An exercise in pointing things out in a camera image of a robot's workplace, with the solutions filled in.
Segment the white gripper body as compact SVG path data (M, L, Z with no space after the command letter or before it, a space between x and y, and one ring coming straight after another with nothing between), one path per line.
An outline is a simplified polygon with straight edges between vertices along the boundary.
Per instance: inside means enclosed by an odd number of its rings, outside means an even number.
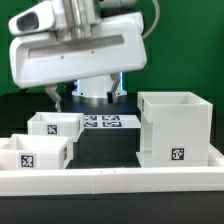
M53 32L15 38L10 46L14 83L31 88L145 66L141 13L107 17L92 31L88 39L66 42L59 41Z

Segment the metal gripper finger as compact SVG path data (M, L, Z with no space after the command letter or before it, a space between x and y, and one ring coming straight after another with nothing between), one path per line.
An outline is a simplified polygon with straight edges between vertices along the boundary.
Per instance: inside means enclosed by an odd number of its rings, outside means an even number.
M54 101L56 110L60 112L61 111L61 97L57 93L57 86L55 84L46 85L45 90L47 95Z
M119 73L113 73L110 75L113 81L111 89L107 92L107 99L109 102L115 102L117 100L116 91L120 84L121 78Z

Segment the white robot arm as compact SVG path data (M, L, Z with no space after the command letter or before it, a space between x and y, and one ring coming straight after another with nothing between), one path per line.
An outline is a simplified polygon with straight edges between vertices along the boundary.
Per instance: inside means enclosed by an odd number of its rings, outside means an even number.
M9 49L14 83L43 86L57 109L59 83L140 70L147 63L140 12L103 17L138 0L42 0L8 22L15 36Z

